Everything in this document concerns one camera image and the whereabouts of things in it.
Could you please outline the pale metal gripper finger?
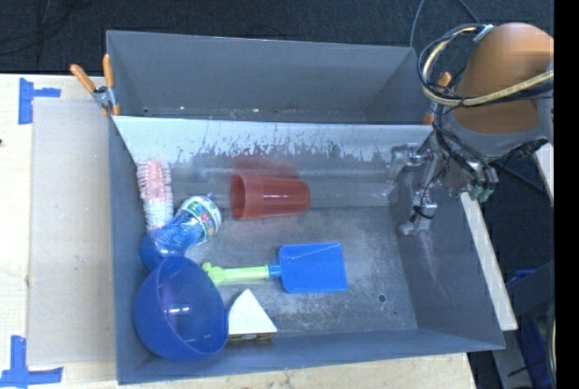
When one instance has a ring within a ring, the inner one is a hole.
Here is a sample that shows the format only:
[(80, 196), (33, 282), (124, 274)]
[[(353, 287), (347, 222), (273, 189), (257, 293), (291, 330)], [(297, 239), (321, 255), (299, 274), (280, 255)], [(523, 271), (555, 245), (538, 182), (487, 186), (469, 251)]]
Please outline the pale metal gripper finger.
[(425, 169), (427, 160), (427, 153), (421, 152), (417, 143), (392, 147), (384, 165), (383, 196), (392, 197), (398, 192), (410, 193), (417, 189), (418, 172)]
[(436, 203), (415, 204), (411, 213), (398, 225), (398, 232), (404, 236), (414, 236), (430, 229), (438, 208)]

